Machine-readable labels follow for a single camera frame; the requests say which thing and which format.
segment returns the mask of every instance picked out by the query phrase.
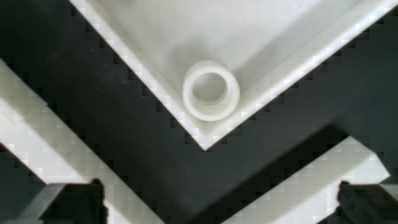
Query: white plastic part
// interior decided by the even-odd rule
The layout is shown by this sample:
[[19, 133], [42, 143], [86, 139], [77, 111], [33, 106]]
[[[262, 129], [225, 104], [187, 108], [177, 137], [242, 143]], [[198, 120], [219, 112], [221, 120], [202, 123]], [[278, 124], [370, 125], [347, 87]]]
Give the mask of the white plastic part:
[[[100, 178], [109, 224], [164, 223], [3, 60], [0, 143], [47, 184]], [[376, 153], [349, 138], [226, 223], [317, 223], [337, 208], [340, 181], [377, 184], [388, 176]]]
[[203, 121], [219, 121], [235, 111], [241, 86], [228, 68], [214, 61], [200, 62], [189, 69], [184, 101], [193, 115]]
[[379, 184], [388, 177], [377, 154], [349, 137], [225, 224], [317, 224], [338, 207], [342, 181]]
[[164, 223], [3, 60], [0, 143], [47, 184], [102, 180], [109, 224]]
[[[398, 0], [72, 0], [203, 149], [285, 92]], [[241, 84], [232, 115], [203, 122], [184, 102], [193, 64]]]

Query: black surface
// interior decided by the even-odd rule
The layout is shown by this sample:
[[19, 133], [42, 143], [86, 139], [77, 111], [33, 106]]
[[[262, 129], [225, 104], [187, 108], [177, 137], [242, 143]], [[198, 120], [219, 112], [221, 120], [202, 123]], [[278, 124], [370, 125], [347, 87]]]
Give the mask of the black surface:
[[342, 183], [338, 201], [354, 223], [398, 223], [398, 201], [381, 185]]
[[104, 185], [68, 184], [52, 205], [40, 216], [45, 223], [107, 224], [107, 207], [104, 205]]
[[0, 3], [0, 57], [168, 223], [219, 223], [347, 134], [398, 173], [397, 17], [203, 152], [68, 1]]
[[104, 199], [100, 180], [90, 184], [51, 184], [8, 224], [107, 224]]
[[43, 187], [43, 181], [0, 144], [0, 223], [17, 218]]

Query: white ring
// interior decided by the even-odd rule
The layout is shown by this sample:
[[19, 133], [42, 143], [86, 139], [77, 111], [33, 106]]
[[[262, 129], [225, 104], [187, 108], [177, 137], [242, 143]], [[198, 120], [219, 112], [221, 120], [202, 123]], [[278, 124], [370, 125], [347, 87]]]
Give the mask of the white ring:
[[[226, 81], [226, 90], [221, 98], [209, 102], [194, 95], [194, 84], [198, 79], [212, 73], [218, 74]], [[218, 121], [234, 113], [239, 101], [241, 86], [232, 72], [218, 62], [200, 62], [189, 69], [184, 83], [184, 102], [191, 114], [203, 121]]]

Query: black panel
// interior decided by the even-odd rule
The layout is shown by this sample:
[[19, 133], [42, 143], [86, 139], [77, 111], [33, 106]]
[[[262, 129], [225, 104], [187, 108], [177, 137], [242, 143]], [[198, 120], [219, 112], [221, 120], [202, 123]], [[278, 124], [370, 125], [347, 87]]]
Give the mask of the black panel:
[[397, 17], [203, 152], [68, 1], [0, 4], [0, 57], [168, 223], [219, 223], [347, 135], [398, 173]]
[[0, 223], [17, 218], [45, 183], [0, 144]]

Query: circular hole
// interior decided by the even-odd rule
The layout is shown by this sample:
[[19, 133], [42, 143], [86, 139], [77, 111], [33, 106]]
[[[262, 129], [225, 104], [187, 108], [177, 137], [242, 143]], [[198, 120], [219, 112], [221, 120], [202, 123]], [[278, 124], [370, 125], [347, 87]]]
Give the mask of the circular hole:
[[226, 80], [218, 73], [205, 74], [194, 83], [194, 96], [207, 102], [221, 99], [226, 92]]

